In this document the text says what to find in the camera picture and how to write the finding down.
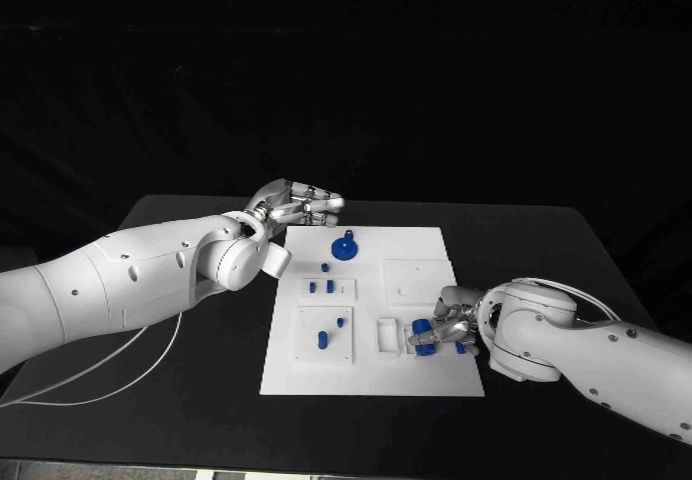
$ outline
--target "black table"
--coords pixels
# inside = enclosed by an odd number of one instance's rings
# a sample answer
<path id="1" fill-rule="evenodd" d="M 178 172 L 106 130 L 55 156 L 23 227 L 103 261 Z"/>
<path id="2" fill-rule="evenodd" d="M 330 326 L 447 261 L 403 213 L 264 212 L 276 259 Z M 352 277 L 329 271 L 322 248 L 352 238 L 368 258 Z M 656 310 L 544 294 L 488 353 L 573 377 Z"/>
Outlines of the black table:
<path id="1" fill-rule="evenodd" d="M 241 209 L 244 198 L 147 196 L 121 228 Z M 440 226 L 462 285 L 521 276 L 590 292 L 655 328 L 581 215 L 571 209 L 349 201 L 342 225 Z M 183 314 L 149 377 L 80 407 L 0 410 L 0 456 L 70 462 L 430 478 L 679 478 L 692 448 L 583 398 L 563 379 L 518 383 L 479 357 L 485 398 L 260 396 L 277 281 L 212 296 Z M 44 396 L 78 401 L 149 368 L 169 319 L 93 374 Z M 90 366 L 133 332 L 84 339 L 28 362 L 13 398 Z"/>

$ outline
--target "blue object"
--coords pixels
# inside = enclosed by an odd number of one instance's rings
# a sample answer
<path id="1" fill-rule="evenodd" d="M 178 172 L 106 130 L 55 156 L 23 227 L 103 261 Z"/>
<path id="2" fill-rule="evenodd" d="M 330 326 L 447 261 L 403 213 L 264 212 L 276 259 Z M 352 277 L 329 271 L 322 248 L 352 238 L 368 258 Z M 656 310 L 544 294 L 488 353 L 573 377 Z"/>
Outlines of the blue object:
<path id="1" fill-rule="evenodd" d="M 420 335 L 421 333 L 433 330 L 433 327 L 430 326 L 430 321 L 426 318 L 420 318 L 418 320 L 416 320 L 411 327 L 414 329 L 414 334 L 416 335 Z M 436 354 L 436 344 L 429 343 L 427 345 L 417 345 L 416 346 L 416 353 L 418 354 L 420 357 L 434 355 Z"/>
<path id="2" fill-rule="evenodd" d="M 318 334 L 318 346 L 320 347 L 320 350 L 325 350 L 328 348 L 328 332 L 320 332 Z"/>
<path id="3" fill-rule="evenodd" d="M 358 254 L 358 244 L 354 241 L 354 230 L 346 230 L 343 238 L 338 238 L 332 244 L 332 255 L 339 260 L 351 260 Z"/>

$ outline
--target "small blue part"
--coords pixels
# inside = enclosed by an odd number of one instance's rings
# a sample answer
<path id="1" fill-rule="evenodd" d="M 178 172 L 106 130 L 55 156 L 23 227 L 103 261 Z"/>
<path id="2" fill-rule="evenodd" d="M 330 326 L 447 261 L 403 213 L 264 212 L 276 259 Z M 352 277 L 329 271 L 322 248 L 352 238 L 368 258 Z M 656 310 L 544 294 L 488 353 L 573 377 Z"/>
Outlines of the small blue part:
<path id="1" fill-rule="evenodd" d="M 358 244 L 354 241 L 354 230 L 346 230 L 343 238 L 332 243 L 332 255 L 339 260 L 351 260 L 358 254 Z"/>
<path id="2" fill-rule="evenodd" d="M 320 350 L 325 350 L 328 348 L 328 332 L 322 331 L 318 334 L 318 346 L 320 347 Z"/>
<path id="3" fill-rule="evenodd" d="M 430 321 L 426 318 L 420 318 L 418 320 L 414 321 L 411 328 L 414 330 L 414 334 L 420 335 L 421 333 L 433 330 L 433 327 L 430 326 Z M 436 344 L 429 343 L 427 345 L 417 345 L 416 346 L 416 353 L 418 354 L 420 357 L 426 357 L 429 355 L 436 354 Z"/>

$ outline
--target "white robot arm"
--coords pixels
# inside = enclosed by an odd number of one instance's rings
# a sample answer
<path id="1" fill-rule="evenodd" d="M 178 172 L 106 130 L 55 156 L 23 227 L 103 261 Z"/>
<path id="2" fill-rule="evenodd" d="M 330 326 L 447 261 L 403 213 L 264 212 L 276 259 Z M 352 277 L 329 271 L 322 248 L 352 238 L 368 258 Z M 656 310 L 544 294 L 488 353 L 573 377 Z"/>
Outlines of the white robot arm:
<path id="1" fill-rule="evenodd" d="M 446 287 L 433 330 L 410 343 L 459 341 L 478 354 L 478 330 L 493 370 L 516 381 L 554 382 L 565 375 L 591 401 L 692 444 L 692 345 L 623 322 L 568 287 L 610 317 L 578 320 L 573 298 L 541 284 L 560 285 L 516 279 L 486 293 Z"/>
<path id="2" fill-rule="evenodd" d="M 270 238 L 287 223 L 338 224 L 343 198 L 280 179 L 243 212 L 132 228 L 41 265 L 0 273 L 0 373 L 80 338 L 143 328 L 260 270 L 280 278 L 292 254 Z"/>

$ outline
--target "black curtain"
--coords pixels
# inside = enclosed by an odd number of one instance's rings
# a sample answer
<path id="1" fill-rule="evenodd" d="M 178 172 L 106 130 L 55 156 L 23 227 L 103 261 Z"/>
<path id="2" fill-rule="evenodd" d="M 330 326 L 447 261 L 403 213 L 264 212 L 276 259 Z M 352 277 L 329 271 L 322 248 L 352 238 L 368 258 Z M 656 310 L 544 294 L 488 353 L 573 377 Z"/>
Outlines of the black curtain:
<path id="1" fill-rule="evenodd" d="M 41 261 L 147 194 L 286 177 L 354 199 L 573 207 L 655 318 L 687 313 L 679 2 L 3 8 L 0 233 Z"/>

